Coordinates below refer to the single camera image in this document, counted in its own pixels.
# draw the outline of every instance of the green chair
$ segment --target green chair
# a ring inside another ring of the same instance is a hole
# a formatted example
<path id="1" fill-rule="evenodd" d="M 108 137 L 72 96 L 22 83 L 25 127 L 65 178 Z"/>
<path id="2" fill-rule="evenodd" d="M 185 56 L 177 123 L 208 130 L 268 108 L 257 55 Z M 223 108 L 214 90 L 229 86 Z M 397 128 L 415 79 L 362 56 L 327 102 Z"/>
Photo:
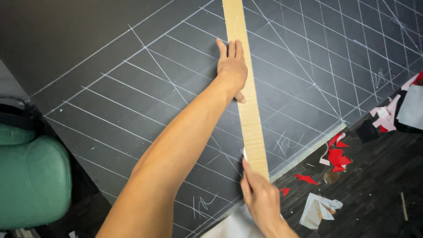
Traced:
<path id="1" fill-rule="evenodd" d="M 16 116 L 0 111 L 0 230 L 57 221 L 71 203 L 67 151 L 26 126 L 10 125 Z"/>

